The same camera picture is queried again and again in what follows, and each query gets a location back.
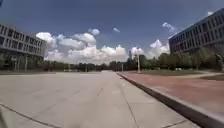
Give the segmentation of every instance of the curb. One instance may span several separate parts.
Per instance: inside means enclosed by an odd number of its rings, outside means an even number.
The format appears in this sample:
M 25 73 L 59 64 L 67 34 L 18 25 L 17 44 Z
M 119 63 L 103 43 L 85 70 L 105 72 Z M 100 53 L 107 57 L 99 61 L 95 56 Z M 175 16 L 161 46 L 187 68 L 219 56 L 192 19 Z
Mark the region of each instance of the curb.
M 137 86 L 142 89 L 152 97 L 156 98 L 160 102 L 164 103 L 168 107 L 172 108 L 179 114 L 183 115 L 187 119 L 196 123 L 202 128 L 224 128 L 224 120 L 223 118 L 204 110 L 198 106 L 192 105 L 184 100 L 181 100 L 177 97 L 168 95 L 163 92 L 159 92 L 153 88 L 147 88 L 142 84 L 139 84 L 127 77 L 117 73 L 117 75 L 121 76 L 123 79 L 127 80 L 131 84 Z

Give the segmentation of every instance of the paved plaza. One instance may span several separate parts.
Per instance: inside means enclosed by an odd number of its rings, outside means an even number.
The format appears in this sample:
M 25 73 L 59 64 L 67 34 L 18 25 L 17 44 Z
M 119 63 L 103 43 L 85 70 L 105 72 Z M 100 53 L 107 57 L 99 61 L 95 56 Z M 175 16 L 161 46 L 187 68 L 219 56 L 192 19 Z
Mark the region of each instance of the paved plaza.
M 114 72 L 1 75 L 0 101 L 61 128 L 198 128 Z M 9 128 L 49 128 L 4 109 Z

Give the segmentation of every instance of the red brick pavement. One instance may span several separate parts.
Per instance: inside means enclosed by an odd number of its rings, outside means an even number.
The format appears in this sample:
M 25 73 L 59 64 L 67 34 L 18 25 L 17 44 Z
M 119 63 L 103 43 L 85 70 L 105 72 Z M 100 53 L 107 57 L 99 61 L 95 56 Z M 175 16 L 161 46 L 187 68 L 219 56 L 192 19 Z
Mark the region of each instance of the red brick pavement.
M 136 73 L 121 74 L 139 84 L 163 91 L 224 117 L 223 81 L 174 78 Z

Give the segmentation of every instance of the street light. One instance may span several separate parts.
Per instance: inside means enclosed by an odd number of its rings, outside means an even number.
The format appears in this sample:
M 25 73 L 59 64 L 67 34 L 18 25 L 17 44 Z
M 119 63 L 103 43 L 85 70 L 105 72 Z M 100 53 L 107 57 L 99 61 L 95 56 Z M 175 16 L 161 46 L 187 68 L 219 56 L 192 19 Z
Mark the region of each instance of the street light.
M 138 73 L 140 73 L 140 60 L 139 60 L 139 47 L 137 47 L 137 57 L 138 57 Z

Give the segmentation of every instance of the white cloud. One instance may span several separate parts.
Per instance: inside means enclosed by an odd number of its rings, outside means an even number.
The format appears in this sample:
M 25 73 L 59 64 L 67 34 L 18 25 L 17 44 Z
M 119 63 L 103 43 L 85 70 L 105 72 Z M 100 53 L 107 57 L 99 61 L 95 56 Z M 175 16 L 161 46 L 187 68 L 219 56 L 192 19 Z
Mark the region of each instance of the white cloud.
M 148 53 L 146 56 L 148 58 L 158 57 L 161 53 L 169 53 L 169 44 L 162 44 L 159 39 L 150 45 Z
M 64 54 L 59 52 L 58 50 L 49 51 L 47 52 L 45 60 L 51 60 L 51 61 L 64 61 Z
M 98 29 L 89 29 L 88 30 L 92 35 L 96 36 L 98 34 L 100 34 L 100 31 Z
M 212 15 L 213 14 L 213 12 L 207 12 L 207 15 L 208 16 L 210 16 L 210 15 Z
M 56 38 L 54 38 L 49 32 L 39 32 L 36 37 L 43 39 L 47 42 L 47 48 L 56 48 Z
M 85 44 L 82 41 L 77 41 L 72 38 L 66 38 L 64 35 L 58 35 L 58 43 L 75 49 L 84 49 Z
M 114 31 L 114 32 L 118 32 L 118 33 L 121 32 L 121 31 L 120 31 L 119 29 L 117 29 L 117 28 L 113 28 L 113 31 Z
M 110 61 L 126 61 L 126 51 L 118 45 L 116 48 L 103 46 L 97 49 L 96 46 L 90 46 L 83 50 L 69 50 L 68 61 L 73 63 L 109 63 Z
M 176 27 L 174 27 L 174 26 L 172 26 L 171 24 L 169 24 L 169 23 L 167 23 L 167 22 L 164 22 L 163 24 L 162 24 L 162 27 L 164 27 L 164 28 L 168 28 L 168 30 L 169 30 L 169 32 L 170 33 L 177 33 L 177 28 Z
M 138 47 L 133 47 L 131 53 L 132 55 L 144 54 L 144 50 Z
M 66 37 L 62 34 L 53 36 L 48 32 L 40 32 L 37 37 L 45 40 L 47 44 L 57 47 L 47 47 L 45 59 L 69 63 L 109 63 L 110 61 L 126 61 L 127 54 L 121 45 L 115 48 L 103 46 L 96 47 L 96 39 L 89 33 L 75 34 Z
M 93 46 L 96 44 L 95 37 L 89 33 L 75 34 L 73 37 L 77 40 L 86 42 L 88 46 Z

